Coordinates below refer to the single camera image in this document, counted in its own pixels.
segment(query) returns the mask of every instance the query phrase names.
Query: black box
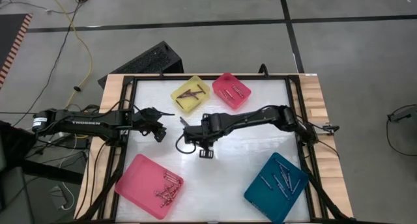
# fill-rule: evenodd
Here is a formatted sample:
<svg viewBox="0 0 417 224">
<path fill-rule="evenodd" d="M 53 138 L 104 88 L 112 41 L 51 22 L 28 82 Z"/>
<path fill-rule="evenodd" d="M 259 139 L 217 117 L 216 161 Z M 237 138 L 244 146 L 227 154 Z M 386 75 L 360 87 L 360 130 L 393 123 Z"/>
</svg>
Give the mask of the black box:
<svg viewBox="0 0 417 224">
<path fill-rule="evenodd" d="M 165 41 L 120 66 L 110 74 L 183 74 L 181 58 Z M 107 75 L 97 82 L 104 89 Z"/>
</svg>

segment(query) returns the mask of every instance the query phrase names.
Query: plastic tray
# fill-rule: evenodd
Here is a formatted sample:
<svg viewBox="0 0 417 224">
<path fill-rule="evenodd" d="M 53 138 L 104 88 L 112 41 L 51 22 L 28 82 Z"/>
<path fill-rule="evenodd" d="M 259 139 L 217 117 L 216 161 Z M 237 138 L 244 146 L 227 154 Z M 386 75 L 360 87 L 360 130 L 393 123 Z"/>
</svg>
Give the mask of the plastic tray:
<svg viewBox="0 0 417 224">
<path fill-rule="evenodd" d="M 281 172 L 287 172 L 288 185 Z M 275 224 L 284 222 L 298 196 L 307 186 L 308 176 L 278 153 L 266 162 L 261 172 L 245 191 L 244 197 Z"/>
<path fill-rule="evenodd" d="M 170 204 L 161 207 L 164 200 L 158 197 L 156 192 L 161 192 L 166 186 L 169 187 L 173 185 L 172 182 L 169 182 L 164 178 L 164 173 L 169 173 L 180 180 L 180 185 L 177 190 L 178 194 L 181 190 L 181 185 L 184 184 L 184 180 L 178 175 L 151 161 L 146 156 L 138 154 L 123 174 L 122 178 L 117 182 L 115 191 L 152 216 L 163 219 L 175 202 L 176 197 L 174 196 L 173 201 Z"/>
<path fill-rule="evenodd" d="M 198 76 L 191 77 L 186 83 L 171 94 L 174 103 L 186 113 L 191 112 L 195 107 L 209 98 L 209 96 L 210 87 Z"/>
<path fill-rule="evenodd" d="M 213 84 L 213 91 L 233 109 L 238 109 L 251 94 L 251 90 L 231 73 L 224 73 Z"/>
</svg>

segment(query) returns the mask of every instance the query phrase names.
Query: yellow tray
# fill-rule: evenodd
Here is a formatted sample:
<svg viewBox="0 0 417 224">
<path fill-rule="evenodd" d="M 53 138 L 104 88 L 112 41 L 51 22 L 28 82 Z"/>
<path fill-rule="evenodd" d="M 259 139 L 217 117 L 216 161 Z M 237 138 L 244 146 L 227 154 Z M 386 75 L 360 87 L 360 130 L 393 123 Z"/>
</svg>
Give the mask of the yellow tray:
<svg viewBox="0 0 417 224">
<path fill-rule="evenodd" d="M 171 94 L 174 103 L 186 113 L 191 112 L 209 97 L 210 87 L 198 76 L 191 77 Z"/>
</svg>

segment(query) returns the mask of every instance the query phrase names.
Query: red tray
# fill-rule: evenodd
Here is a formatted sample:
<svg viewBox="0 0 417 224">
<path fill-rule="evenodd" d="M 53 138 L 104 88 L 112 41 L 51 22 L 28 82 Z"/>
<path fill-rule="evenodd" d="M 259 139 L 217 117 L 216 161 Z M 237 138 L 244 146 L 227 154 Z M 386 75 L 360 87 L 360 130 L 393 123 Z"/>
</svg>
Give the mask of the red tray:
<svg viewBox="0 0 417 224">
<path fill-rule="evenodd" d="M 224 73 L 212 84 L 213 91 L 233 109 L 238 109 L 251 94 L 251 90 L 231 73 Z"/>
<path fill-rule="evenodd" d="M 177 178 L 179 184 L 170 182 L 171 177 Z M 163 219 L 172 207 L 183 183 L 184 180 L 178 175 L 168 171 L 146 156 L 138 154 L 117 182 L 115 191 L 150 215 Z M 168 193 L 162 194 L 164 197 L 171 198 L 171 202 L 165 202 L 161 195 L 157 195 L 157 193 L 161 194 L 166 188 L 169 188 L 168 191 L 175 191 L 175 193 L 169 195 Z"/>
</svg>

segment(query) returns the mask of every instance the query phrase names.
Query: yellow cable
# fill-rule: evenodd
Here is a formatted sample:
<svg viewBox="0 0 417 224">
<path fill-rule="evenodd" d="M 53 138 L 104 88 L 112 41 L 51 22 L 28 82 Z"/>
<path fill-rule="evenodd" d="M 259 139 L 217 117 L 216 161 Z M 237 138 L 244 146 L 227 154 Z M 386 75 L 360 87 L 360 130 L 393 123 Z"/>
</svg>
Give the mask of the yellow cable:
<svg viewBox="0 0 417 224">
<path fill-rule="evenodd" d="M 77 34 L 77 30 L 76 30 L 76 27 L 74 26 L 74 24 L 72 23 L 72 21 L 71 21 L 71 18 L 69 17 L 69 15 L 68 15 L 68 13 L 66 12 L 66 10 L 64 9 L 64 7 L 62 6 L 62 4 L 60 4 L 59 3 L 59 1 L 58 0 L 54 0 L 58 5 L 59 5 L 59 7 L 61 8 L 61 10 L 64 12 L 64 14 L 65 14 L 65 16 L 66 16 L 66 18 L 68 19 L 68 21 L 70 22 L 70 26 L 71 26 L 71 28 L 74 30 L 74 34 L 76 35 L 76 37 L 77 37 L 77 39 L 84 45 L 84 47 L 85 47 L 85 49 L 87 50 L 87 52 L 88 52 L 88 54 L 89 54 L 89 57 L 90 57 L 90 68 L 89 68 L 89 73 L 85 76 L 85 78 L 83 79 L 83 81 L 81 81 L 81 83 L 79 83 L 78 84 L 78 87 L 80 87 L 81 88 L 81 86 L 84 84 L 84 82 L 87 80 L 87 78 L 90 76 L 90 74 L 91 74 L 91 70 L 93 69 L 93 56 L 91 55 L 91 52 L 90 52 L 90 49 L 89 49 L 89 47 L 84 43 L 84 41 L 78 36 L 78 34 Z M 68 100 L 68 103 L 66 104 L 66 106 L 68 106 L 68 105 L 70 105 L 71 104 L 71 101 L 72 101 L 72 99 L 73 99 L 73 97 L 74 97 L 74 95 L 75 95 L 75 93 L 76 93 L 77 91 L 74 91 L 72 94 L 71 94 L 71 97 L 70 97 L 70 99 Z"/>
</svg>

